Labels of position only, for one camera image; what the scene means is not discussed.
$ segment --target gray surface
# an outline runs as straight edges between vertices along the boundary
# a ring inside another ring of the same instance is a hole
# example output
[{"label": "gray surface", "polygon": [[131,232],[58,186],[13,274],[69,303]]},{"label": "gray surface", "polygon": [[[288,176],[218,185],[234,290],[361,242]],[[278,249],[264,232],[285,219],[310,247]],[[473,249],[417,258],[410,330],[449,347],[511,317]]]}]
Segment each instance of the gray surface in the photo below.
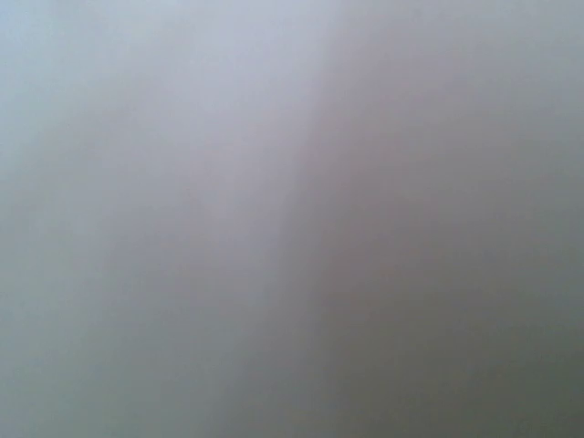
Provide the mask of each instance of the gray surface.
[{"label": "gray surface", "polygon": [[127,5],[2,47],[0,434],[582,435],[583,6]]}]

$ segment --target white wall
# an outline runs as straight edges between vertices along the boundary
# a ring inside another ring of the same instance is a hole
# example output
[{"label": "white wall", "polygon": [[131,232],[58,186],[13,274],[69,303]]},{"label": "white wall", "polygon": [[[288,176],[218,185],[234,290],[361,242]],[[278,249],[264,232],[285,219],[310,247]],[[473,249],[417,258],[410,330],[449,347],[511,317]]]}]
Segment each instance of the white wall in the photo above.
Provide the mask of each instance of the white wall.
[{"label": "white wall", "polygon": [[583,6],[69,3],[0,6],[0,434],[569,436]]}]

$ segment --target blurry surface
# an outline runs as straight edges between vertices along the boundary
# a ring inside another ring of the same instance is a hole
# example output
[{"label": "blurry surface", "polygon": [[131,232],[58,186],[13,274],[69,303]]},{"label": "blurry surface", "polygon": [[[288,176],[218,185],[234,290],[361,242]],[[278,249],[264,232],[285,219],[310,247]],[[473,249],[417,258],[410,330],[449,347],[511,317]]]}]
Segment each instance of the blurry surface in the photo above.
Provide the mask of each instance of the blurry surface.
[{"label": "blurry surface", "polygon": [[2,5],[0,433],[584,430],[584,6],[123,4]]}]

